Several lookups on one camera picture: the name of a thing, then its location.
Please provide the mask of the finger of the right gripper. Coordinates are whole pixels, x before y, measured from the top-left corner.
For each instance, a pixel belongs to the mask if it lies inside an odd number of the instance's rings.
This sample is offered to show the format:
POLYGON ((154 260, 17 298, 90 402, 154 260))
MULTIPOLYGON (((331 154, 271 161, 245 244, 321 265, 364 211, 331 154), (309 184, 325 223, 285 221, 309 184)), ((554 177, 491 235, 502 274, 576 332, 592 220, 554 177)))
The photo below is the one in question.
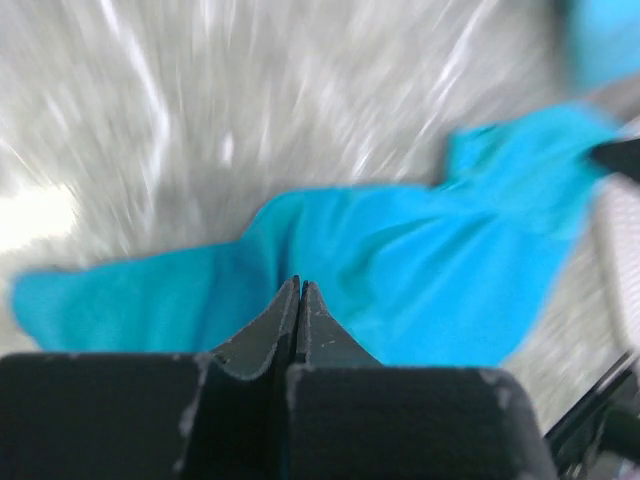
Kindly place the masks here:
POLYGON ((640 182, 640 139, 605 142, 590 154, 594 162, 635 183, 640 182))

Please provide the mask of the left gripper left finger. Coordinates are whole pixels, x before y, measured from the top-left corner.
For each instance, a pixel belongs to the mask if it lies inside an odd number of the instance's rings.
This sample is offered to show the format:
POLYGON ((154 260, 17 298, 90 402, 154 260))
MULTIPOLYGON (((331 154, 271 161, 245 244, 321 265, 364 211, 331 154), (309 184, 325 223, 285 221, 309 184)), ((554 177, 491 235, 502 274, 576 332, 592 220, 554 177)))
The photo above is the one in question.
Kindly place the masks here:
POLYGON ((14 354, 1 362, 5 479, 271 479, 300 285, 201 353, 14 354))

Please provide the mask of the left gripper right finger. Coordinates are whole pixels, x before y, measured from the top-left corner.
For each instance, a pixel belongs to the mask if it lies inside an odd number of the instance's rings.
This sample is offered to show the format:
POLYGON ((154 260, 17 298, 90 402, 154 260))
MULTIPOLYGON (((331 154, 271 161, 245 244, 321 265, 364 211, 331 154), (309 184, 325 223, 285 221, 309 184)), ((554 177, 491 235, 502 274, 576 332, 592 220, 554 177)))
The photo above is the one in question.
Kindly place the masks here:
POLYGON ((293 479, 553 479, 531 401, 506 371, 385 367, 306 283, 286 380, 293 479))

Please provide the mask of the teal t-shirt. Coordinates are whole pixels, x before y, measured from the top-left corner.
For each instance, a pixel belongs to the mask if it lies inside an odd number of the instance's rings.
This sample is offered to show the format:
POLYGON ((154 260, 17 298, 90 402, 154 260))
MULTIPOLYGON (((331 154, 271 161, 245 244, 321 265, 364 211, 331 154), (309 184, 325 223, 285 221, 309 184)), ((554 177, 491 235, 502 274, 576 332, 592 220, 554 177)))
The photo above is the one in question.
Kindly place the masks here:
POLYGON ((273 198, 235 241, 11 288, 17 323, 45 350, 210 350, 291 277, 387 365, 495 366, 537 320, 581 237, 620 127, 578 104, 458 130, 434 187, 374 185, 273 198))

